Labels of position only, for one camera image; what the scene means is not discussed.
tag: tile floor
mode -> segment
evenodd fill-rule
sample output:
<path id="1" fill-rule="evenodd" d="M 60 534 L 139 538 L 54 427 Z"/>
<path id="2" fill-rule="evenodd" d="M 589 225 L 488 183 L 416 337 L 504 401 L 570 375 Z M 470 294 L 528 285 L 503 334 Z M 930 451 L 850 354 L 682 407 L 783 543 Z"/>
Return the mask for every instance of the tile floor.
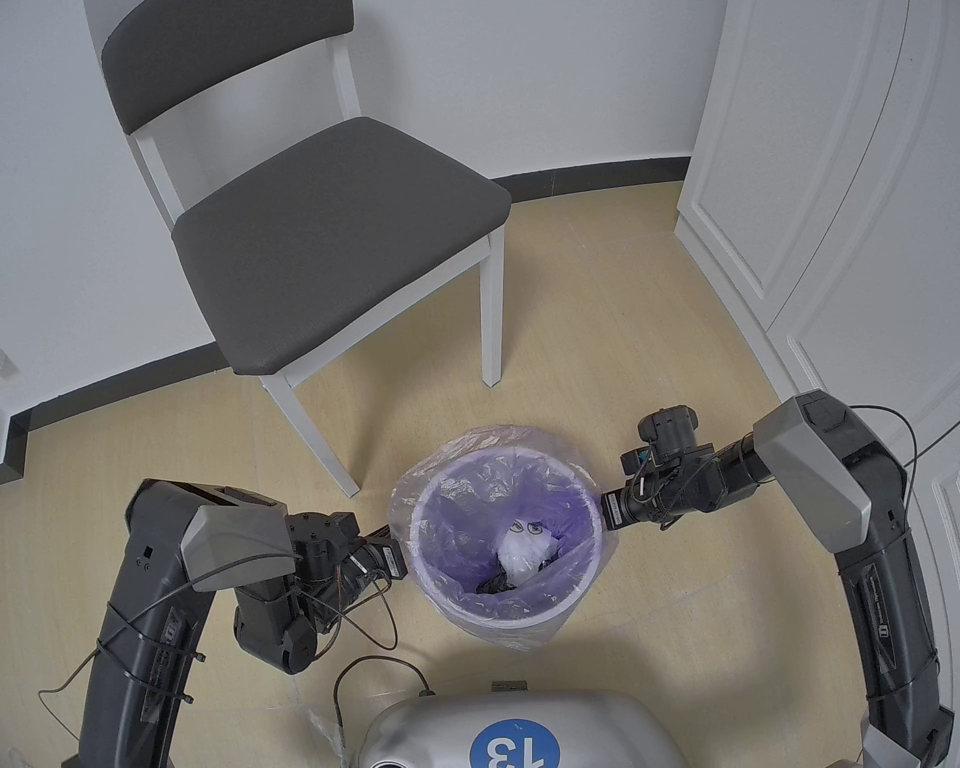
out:
<path id="1" fill-rule="evenodd" d="M 300 395 L 362 491 L 345 499 L 255 380 L 219 372 L 33 433 L 27 476 L 0 486 L 0 756 L 36 767 L 75 744 L 35 691 L 92 646 L 122 559 L 123 511 L 144 477 L 264 492 L 291 511 L 353 510 L 382 524 L 400 474 L 478 424 L 529 423 L 578 444 L 601 485 L 639 418 L 687 403 L 722 445 L 776 405 L 732 320 L 674 238 L 678 184 L 514 206 L 507 226 L 504 375 L 480 380 L 478 279 L 462 276 L 314 376 Z M 634 694 L 692 766 L 817 768 L 858 749 L 863 682 L 840 583 L 776 485 L 668 533 L 625 532 L 611 564 L 543 650 L 497 648 L 447 624 L 412 583 L 396 585 L 404 658 L 441 693 L 491 679 Z M 221 593 L 187 686 L 178 768 L 335 766 L 311 725 L 332 718 L 333 678 L 372 646 L 352 629 L 296 678 L 233 641 Z M 382 607 L 358 620 L 387 636 Z M 78 728 L 85 675 L 54 707 Z M 368 663 L 345 683 L 348 742 L 416 690 Z"/>

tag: trash bin liner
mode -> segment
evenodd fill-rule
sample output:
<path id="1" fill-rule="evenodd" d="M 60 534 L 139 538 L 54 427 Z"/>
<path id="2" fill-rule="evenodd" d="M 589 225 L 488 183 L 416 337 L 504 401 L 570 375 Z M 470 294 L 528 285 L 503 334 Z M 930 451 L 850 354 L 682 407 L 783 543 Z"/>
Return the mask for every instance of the trash bin liner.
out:
<path id="1" fill-rule="evenodd" d="M 580 452 L 534 427 L 470 430 L 410 469 L 387 518 L 424 594 L 457 626 L 528 650 L 557 633 L 610 558 L 599 491 Z M 515 520 L 559 540 L 556 558 L 521 586 L 476 590 L 497 573 Z"/>

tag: logo on robot arm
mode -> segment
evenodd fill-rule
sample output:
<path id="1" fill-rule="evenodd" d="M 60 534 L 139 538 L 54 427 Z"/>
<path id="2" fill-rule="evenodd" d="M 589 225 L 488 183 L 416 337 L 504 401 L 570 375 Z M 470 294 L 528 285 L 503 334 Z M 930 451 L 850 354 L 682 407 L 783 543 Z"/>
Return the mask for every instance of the logo on robot arm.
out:
<path id="1" fill-rule="evenodd" d="M 480 731 L 470 747 L 470 768 L 558 768 L 560 744 L 540 723 L 501 720 Z"/>

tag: baseboard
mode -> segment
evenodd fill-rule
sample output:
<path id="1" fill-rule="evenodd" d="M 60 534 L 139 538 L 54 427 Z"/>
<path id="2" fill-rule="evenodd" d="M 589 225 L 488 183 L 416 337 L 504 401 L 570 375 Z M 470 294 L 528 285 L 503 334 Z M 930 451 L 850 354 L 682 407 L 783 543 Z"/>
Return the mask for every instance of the baseboard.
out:
<path id="1" fill-rule="evenodd" d="M 589 192 L 592 189 L 683 181 L 689 164 L 689 156 L 646 157 L 640 160 L 547 168 L 544 171 L 503 176 L 494 181 L 510 192 L 514 203 L 523 203 L 554 195 L 568 195 L 571 192 Z"/>
<path id="2" fill-rule="evenodd" d="M 707 246 L 700 239 L 700 235 L 693 231 L 683 214 L 677 219 L 677 228 L 674 230 L 674 234 L 677 235 L 677 239 L 686 248 L 686 252 L 696 262 L 704 277 L 707 278 L 710 287 L 713 288 L 713 291 L 727 308 L 743 338 L 747 340 L 747 345 L 753 352 L 756 361 L 760 364 L 777 393 L 777 397 L 780 400 L 786 400 L 796 395 L 800 390 L 787 372 L 786 366 L 780 360 L 780 355 L 774 349 L 773 344 L 770 343 L 770 339 L 767 338 L 763 326 L 747 305 L 747 302 L 733 287 L 730 278 L 727 277 L 720 265 L 717 264 L 716 259 L 710 254 Z"/>
<path id="3" fill-rule="evenodd" d="M 17 414 L 10 419 L 8 426 L 3 463 L 0 463 L 0 485 L 23 477 L 27 437 L 31 431 L 102 405 L 223 368 L 229 368 L 227 359 L 216 343 L 211 342 L 118 373 Z"/>

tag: white wall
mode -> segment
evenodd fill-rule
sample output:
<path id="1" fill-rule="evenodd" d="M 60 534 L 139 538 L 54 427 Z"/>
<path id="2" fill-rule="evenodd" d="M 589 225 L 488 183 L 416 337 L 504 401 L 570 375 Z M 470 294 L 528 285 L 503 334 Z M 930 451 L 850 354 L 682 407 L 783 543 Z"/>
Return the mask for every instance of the white wall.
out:
<path id="1" fill-rule="evenodd" d="M 689 154 L 724 7 L 356 0 L 349 50 L 367 114 L 495 177 Z M 0 4 L 0 105 L 0 348 L 18 368 L 0 379 L 0 406 L 16 412 L 209 341 L 110 111 L 80 3 Z M 313 45 L 157 129 L 161 149 L 177 146 L 173 176 L 191 203 L 336 112 Z"/>

